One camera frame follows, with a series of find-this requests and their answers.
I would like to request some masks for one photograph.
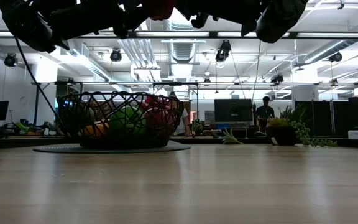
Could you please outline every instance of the table surface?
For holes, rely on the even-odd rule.
[[[358,149],[0,149],[0,223],[358,223]]]

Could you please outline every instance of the man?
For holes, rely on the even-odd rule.
[[[177,98],[175,92],[171,92],[169,97]],[[180,118],[180,124],[177,127],[176,133],[178,136],[191,136],[190,127],[189,127],[189,114],[187,113],[186,108],[183,110],[183,114]]]
[[[256,109],[256,116],[258,118],[259,126],[264,129],[269,118],[274,118],[274,109],[269,106],[270,98],[265,96],[263,98],[264,105]]]

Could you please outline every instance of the plant pot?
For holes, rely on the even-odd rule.
[[[297,142],[293,127],[270,126],[266,129],[267,139],[274,146],[294,146]]]

